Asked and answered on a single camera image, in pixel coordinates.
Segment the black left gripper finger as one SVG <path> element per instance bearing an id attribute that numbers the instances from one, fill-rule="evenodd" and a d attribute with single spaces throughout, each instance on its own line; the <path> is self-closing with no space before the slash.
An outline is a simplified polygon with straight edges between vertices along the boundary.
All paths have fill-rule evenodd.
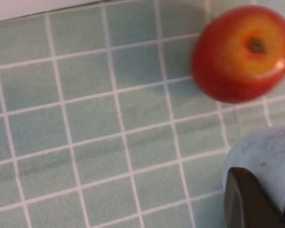
<path id="1" fill-rule="evenodd" d="M 273 203 L 256 176 L 245 168 L 228 170 L 224 215 L 228 228 L 285 228 L 285 209 L 281 211 Z"/>

